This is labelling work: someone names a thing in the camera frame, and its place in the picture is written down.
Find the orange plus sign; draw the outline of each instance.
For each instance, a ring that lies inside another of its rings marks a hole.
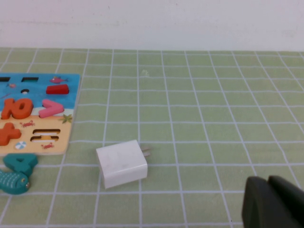
[[[6,146],[11,139],[18,139],[21,137],[19,129],[15,129],[12,123],[6,123],[2,129],[0,129],[0,146]]]

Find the teal puzzle piece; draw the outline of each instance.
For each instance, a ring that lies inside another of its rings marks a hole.
[[[33,168],[38,164],[38,159],[33,153],[10,153],[3,158],[3,162],[11,170],[30,177]]]
[[[29,189],[29,178],[21,172],[0,170],[0,189],[8,194],[19,195]]]

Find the beach ball illustration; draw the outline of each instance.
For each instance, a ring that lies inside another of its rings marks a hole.
[[[25,141],[20,141],[16,143],[15,148],[18,150],[21,150],[27,146],[27,143]]]

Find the green grid tablecloth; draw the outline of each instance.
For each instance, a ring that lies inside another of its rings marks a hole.
[[[0,193],[0,228],[241,228],[248,176],[304,187],[304,53],[0,48],[0,71],[82,76],[66,154]],[[95,148],[133,139],[148,178],[105,191]]]

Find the white wall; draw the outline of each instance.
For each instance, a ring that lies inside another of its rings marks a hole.
[[[0,0],[0,46],[304,50],[304,0]]]

